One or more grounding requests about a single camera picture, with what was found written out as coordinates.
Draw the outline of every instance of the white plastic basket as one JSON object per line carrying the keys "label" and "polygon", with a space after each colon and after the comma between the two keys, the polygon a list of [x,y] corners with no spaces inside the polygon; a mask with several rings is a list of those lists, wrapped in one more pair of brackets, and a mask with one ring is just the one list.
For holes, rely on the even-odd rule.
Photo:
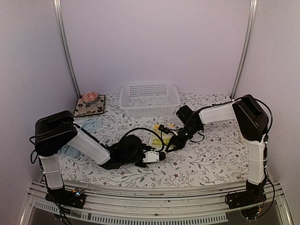
{"label": "white plastic basket", "polygon": [[172,115],[180,105],[173,83],[139,83],[122,86],[120,108],[128,117]]}

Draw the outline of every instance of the light blue towel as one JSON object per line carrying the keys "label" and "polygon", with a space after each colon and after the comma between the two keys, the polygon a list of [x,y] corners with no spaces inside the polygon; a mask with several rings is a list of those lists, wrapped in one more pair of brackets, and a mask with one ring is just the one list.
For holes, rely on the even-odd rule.
{"label": "light blue towel", "polygon": [[[99,127],[102,126],[102,123],[100,120],[97,119],[89,119],[89,120],[85,120],[81,123],[79,123],[79,125],[81,125],[81,127],[83,129],[85,129],[87,132],[93,132],[95,130],[97,130]],[[78,158],[80,155],[80,151],[77,150],[76,148],[73,148],[72,146],[69,145],[64,145],[60,150],[59,153],[63,153],[67,156],[72,156],[75,158]]]}

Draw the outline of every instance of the white floral surface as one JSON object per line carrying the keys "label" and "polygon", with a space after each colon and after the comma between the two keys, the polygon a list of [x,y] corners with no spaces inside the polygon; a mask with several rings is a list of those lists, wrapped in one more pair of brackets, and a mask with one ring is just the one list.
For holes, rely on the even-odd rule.
{"label": "white floral surface", "polygon": [[[198,109],[212,103],[226,102],[229,97],[180,94],[180,99],[181,105],[189,102],[194,109]],[[152,129],[154,124],[182,126],[176,115],[128,118],[119,108],[119,96],[115,94],[106,95],[104,114],[77,118],[75,121],[91,118],[102,122],[102,126],[92,135],[108,145],[119,141],[127,131],[136,127]],[[64,180],[134,188],[192,187],[246,180],[248,150],[246,144],[239,141],[237,122],[227,120],[204,125],[201,133],[205,138],[200,143],[187,142],[184,149],[168,153],[165,161],[150,164],[148,168],[131,164],[117,170],[105,170],[83,154],[79,158],[60,154],[61,173]],[[151,135],[141,130],[134,134],[143,143],[148,143]],[[201,137],[194,135],[194,140],[201,140]]]}

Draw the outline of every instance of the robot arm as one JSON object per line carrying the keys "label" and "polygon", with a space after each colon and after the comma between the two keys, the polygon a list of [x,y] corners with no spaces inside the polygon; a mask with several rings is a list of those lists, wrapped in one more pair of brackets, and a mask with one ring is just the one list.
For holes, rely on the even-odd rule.
{"label": "robot arm", "polygon": [[[204,124],[237,120],[241,142],[248,146],[249,176],[245,193],[230,194],[226,197],[226,201],[229,202],[229,208],[238,208],[266,199],[263,186],[266,183],[264,168],[267,163],[269,118],[251,95],[245,95],[234,102],[206,106],[195,112],[185,105],[176,112],[176,115],[183,122],[184,127],[174,133],[166,147],[166,152],[182,149],[196,132],[204,130]],[[161,131],[164,132],[165,129],[164,126],[160,126]]]}
{"label": "robot arm", "polygon": [[150,146],[142,144],[142,141],[134,135],[124,136],[111,147],[103,145],[81,126],[75,124],[69,111],[38,120],[35,125],[35,136],[31,138],[35,138],[35,151],[47,183],[46,199],[76,208],[83,208],[85,195],[82,194],[82,189],[70,192],[64,188],[57,153],[65,144],[80,150],[104,169],[118,169],[128,163],[146,167],[148,163],[165,159],[165,153],[151,151],[153,149]]}

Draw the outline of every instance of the table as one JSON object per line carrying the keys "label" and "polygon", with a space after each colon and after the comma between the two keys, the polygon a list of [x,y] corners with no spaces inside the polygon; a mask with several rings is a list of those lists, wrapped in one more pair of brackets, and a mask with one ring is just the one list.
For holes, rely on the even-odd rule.
{"label": "table", "polygon": [[[222,94],[180,93],[181,105],[188,104],[194,109],[228,100],[229,97]],[[136,127],[152,129],[155,124],[182,126],[175,114],[128,118],[119,108],[119,95],[116,94],[106,95],[104,114],[76,118],[75,122],[85,120],[101,124],[91,134],[108,145],[119,141],[127,131]],[[248,177],[248,149],[240,142],[239,132],[235,120],[205,125],[203,141],[187,142],[185,148],[168,153],[165,161],[152,163],[148,168],[131,164],[117,170],[105,170],[83,154],[78,158],[59,154],[60,169],[64,180],[129,188],[182,188],[243,181]],[[148,143],[151,135],[141,130],[133,134],[143,143]],[[194,136],[195,141],[201,138]]]}

